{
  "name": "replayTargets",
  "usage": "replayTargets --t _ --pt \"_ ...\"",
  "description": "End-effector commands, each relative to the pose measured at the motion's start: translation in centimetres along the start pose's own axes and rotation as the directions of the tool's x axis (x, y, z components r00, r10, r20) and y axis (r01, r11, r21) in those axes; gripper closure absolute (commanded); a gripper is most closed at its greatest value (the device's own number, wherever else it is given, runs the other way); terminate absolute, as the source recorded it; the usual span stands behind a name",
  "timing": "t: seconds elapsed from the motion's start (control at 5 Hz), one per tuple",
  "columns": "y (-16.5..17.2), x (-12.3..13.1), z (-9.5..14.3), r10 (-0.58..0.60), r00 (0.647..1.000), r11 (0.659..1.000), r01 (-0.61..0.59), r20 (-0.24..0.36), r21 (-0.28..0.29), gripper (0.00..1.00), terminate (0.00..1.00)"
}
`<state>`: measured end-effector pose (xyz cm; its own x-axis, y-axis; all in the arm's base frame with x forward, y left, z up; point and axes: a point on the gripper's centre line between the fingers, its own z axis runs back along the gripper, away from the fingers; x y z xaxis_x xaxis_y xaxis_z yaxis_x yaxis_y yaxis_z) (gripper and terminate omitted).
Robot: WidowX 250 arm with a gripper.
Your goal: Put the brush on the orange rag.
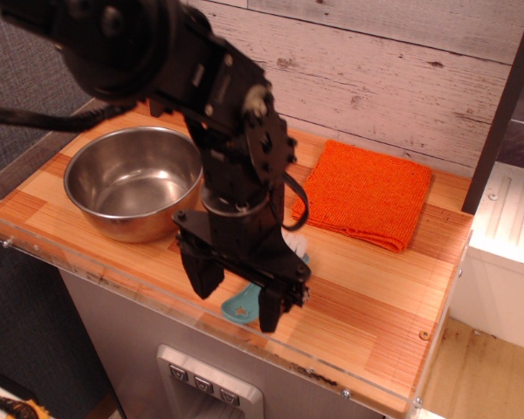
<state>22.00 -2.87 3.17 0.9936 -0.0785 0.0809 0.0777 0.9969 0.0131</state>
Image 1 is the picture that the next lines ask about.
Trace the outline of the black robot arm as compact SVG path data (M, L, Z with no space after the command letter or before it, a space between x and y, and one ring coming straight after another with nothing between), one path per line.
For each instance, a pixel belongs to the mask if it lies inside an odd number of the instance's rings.
M148 102L180 113L199 149L203 210L175 216L183 267L209 297L231 271L260 287L259 324L307 300L311 272L285 243L294 138L264 70L178 1L0 1L9 23L55 44L79 87L103 107L71 117L0 107L0 123L83 132Z

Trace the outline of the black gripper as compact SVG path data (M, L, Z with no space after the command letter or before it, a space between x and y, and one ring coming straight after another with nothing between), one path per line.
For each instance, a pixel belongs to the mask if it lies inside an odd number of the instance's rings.
M226 217L180 210L173 220L183 268L198 297L207 299L230 271L262 288L259 325L273 333L283 313L308 300L311 272L286 245L282 229L265 209L255 216Z

